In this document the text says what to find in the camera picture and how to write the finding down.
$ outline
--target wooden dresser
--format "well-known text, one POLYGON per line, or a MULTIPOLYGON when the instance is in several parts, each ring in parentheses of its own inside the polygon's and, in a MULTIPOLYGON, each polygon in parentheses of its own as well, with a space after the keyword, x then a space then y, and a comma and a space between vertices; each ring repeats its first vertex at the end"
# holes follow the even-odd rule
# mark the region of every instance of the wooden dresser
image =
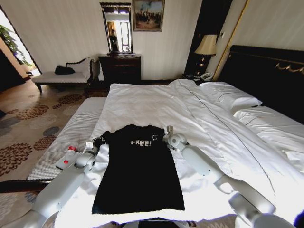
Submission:
POLYGON ((101 55, 99 61, 106 83, 140 83, 142 77, 141 55, 101 55))

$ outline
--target lamp shade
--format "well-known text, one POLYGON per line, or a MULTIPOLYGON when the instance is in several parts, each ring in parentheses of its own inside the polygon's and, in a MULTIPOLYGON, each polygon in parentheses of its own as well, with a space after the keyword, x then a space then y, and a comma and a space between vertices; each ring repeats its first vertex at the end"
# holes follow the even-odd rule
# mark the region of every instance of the lamp shade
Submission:
POLYGON ((204 35, 199 47, 194 53, 199 55, 215 55, 216 48, 215 42, 217 40, 217 35, 204 35))

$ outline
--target mirror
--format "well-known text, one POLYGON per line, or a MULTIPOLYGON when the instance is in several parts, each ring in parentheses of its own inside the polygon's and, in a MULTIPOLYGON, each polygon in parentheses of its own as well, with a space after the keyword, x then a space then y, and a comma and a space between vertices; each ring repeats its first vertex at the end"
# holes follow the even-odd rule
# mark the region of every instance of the mirror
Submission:
POLYGON ((133 53, 130 3, 100 3, 110 53, 133 53))

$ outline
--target telephone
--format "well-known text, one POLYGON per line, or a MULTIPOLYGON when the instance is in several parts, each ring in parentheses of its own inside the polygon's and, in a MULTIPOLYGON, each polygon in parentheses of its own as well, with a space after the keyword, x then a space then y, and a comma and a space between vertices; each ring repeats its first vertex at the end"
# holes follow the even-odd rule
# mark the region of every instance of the telephone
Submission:
POLYGON ((213 77, 212 73, 204 73, 200 76, 200 78, 205 82, 210 82, 212 80, 212 77, 213 77))

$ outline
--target mirror frame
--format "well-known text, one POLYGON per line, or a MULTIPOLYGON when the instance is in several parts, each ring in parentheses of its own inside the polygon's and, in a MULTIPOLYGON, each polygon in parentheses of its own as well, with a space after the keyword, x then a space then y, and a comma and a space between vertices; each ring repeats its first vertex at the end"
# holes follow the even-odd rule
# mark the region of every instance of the mirror frame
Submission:
POLYGON ((108 42, 108 47, 109 47, 109 53, 110 54, 132 54, 133 53, 133 38, 132 38, 132 21, 131 21, 131 3, 129 2, 99 2, 102 12, 103 12, 103 18, 104 18, 104 28, 106 32, 106 38, 108 42), (127 7, 129 8, 129 21, 130 21, 130 37, 131 37, 131 51, 128 52, 112 52, 111 51, 111 44, 110 44, 110 36, 109 36, 109 31, 108 31, 108 25, 106 23, 106 18, 105 18, 105 11, 104 7, 127 7))

